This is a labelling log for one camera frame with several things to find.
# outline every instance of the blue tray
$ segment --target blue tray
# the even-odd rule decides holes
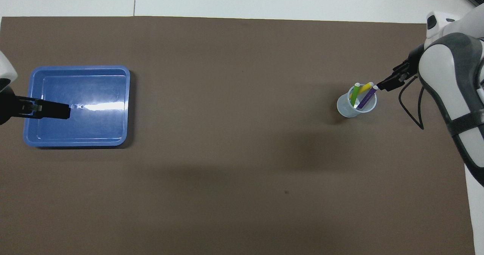
[[[68,104],[67,120],[25,119],[30,146],[116,146],[126,140],[130,73],[124,66],[38,67],[29,97]]]

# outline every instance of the brown table mat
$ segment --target brown table mat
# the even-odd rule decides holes
[[[0,126],[0,253],[473,253],[429,94],[425,131],[399,90],[353,119],[335,107],[424,39],[423,24],[4,17],[17,95],[42,65],[125,65],[132,84],[121,149],[30,148],[23,119]]]

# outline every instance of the black cable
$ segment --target black cable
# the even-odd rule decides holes
[[[398,102],[400,102],[400,105],[402,106],[403,110],[405,110],[405,112],[407,113],[407,115],[415,122],[415,124],[417,124],[417,126],[419,126],[420,129],[424,129],[424,123],[422,122],[422,113],[420,112],[420,104],[422,103],[422,95],[424,94],[424,87],[422,86],[422,89],[420,89],[420,94],[419,94],[419,101],[418,101],[418,104],[417,104],[417,114],[418,114],[418,117],[419,117],[419,120],[417,122],[417,120],[415,119],[415,117],[412,116],[412,114],[410,114],[410,112],[408,111],[408,109],[405,107],[405,105],[403,104],[402,102],[402,94],[403,94],[403,91],[408,87],[410,86],[410,84],[415,81],[415,79],[417,79],[418,77],[414,76],[412,78],[412,80],[410,80],[403,88],[402,90],[400,91],[400,94],[398,95]]]

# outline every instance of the clear plastic cup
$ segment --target clear plastic cup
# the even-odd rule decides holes
[[[339,113],[344,117],[353,118],[360,115],[361,113],[368,113],[372,111],[377,105],[377,94],[375,93],[361,110],[357,109],[356,107],[359,105],[360,101],[363,100],[366,93],[361,93],[360,95],[358,95],[356,97],[355,105],[352,106],[349,102],[349,95],[352,92],[353,87],[349,89],[348,93],[345,93],[340,98],[338,98],[337,108]]]

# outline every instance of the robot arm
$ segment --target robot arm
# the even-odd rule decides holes
[[[462,19],[442,12],[427,18],[427,40],[378,84],[387,91],[419,74],[437,103],[469,171],[484,186],[484,5]]]
[[[0,124],[11,117],[68,119],[69,105],[42,99],[16,96],[9,84],[17,78],[17,72],[0,51]]]
[[[5,55],[0,51],[0,92],[17,79],[17,72]]]

